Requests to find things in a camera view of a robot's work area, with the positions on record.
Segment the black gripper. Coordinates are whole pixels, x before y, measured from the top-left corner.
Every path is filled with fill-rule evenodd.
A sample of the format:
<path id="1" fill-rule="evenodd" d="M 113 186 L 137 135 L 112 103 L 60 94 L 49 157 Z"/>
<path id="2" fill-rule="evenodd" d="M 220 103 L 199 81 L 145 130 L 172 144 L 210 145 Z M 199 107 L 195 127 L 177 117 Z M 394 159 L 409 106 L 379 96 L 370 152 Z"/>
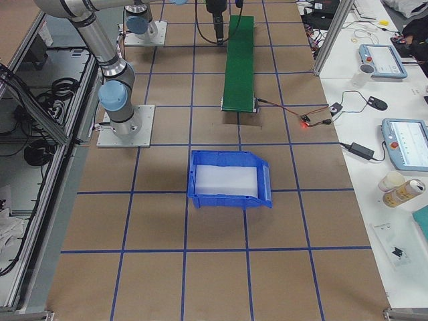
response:
<path id="1" fill-rule="evenodd" d="M 227 9 L 226 0 L 206 0 L 206 10 L 212 14 L 214 23 L 223 23 L 223 12 Z"/>

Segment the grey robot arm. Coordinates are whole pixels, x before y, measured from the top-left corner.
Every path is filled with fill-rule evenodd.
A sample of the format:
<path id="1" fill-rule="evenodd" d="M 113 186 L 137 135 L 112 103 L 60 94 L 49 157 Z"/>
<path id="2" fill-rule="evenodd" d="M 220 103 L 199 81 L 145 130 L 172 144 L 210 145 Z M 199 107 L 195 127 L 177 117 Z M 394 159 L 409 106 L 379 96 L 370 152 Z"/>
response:
<path id="1" fill-rule="evenodd" d="M 137 133 L 142 120 L 131 103 L 134 71 L 126 60 L 119 56 L 98 23 L 96 12 L 114 7 L 140 5 L 140 1 L 36 1 L 45 13 L 57 18 L 68 19 L 74 26 L 90 52 L 96 58 L 106 81 L 98 92 L 101 105 L 110 119 L 115 135 L 126 136 Z"/>
<path id="2" fill-rule="evenodd" d="M 212 15 L 216 42 L 224 42 L 223 12 L 227 9 L 226 1 L 205 1 L 207 11 Z M 137 1 L 136 5 L 124 7 L 124 24 L 135 35 L 150 35 L 157 32 L 148 3 Z"/>

